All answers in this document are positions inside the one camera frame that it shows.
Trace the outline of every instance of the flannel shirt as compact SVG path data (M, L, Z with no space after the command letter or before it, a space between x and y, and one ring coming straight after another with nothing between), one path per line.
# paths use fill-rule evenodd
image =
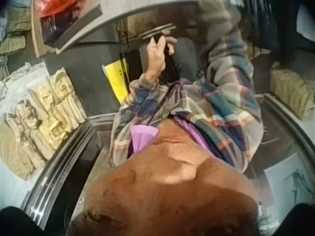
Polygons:
M239 172L246 170L262 136L259 104L254 96L253 66L244 55L238 23L241 14L227 0L199 0L201 19L207 30L209 67L194 83L181 79L173 84L166 101L159 103L168 86L150 83L142 75L130 83L131 93L115 116L111 134L111 157L115 165L128 158L130 127L157 127L169 115L193 123L210 150Z

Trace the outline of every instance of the person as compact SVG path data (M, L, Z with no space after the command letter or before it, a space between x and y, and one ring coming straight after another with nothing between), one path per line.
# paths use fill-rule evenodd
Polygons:
M91 186L67 235L259 235L258 197L242 173L263 123L241 14L227 0L198 4L205 77L159 84L164 49L173 54L176 39L151 39L148 69L130 83L114 119L110 151L117 168Z

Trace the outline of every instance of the shirt sleeve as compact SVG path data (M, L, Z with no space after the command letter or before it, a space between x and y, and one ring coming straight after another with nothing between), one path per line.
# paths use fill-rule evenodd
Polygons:
M199 0L199 4L207 27L206 79L231 104L245 139L242 151L250 161L261 142L263 124L253 88L253 65L244 54L246 46L238 28L241 14L228 0Z

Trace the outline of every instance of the purple shirt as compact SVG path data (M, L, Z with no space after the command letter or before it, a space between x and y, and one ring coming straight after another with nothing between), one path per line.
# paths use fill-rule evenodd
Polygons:
M203 149L210 151L206 141L196 129L196 127L184 119L174 117L174 120L189 133L192 139L199 144ZM147 125L134 125L131 128L131 139L133 146L133 153L138 153L146 146L151 144L158 134L158 128Z

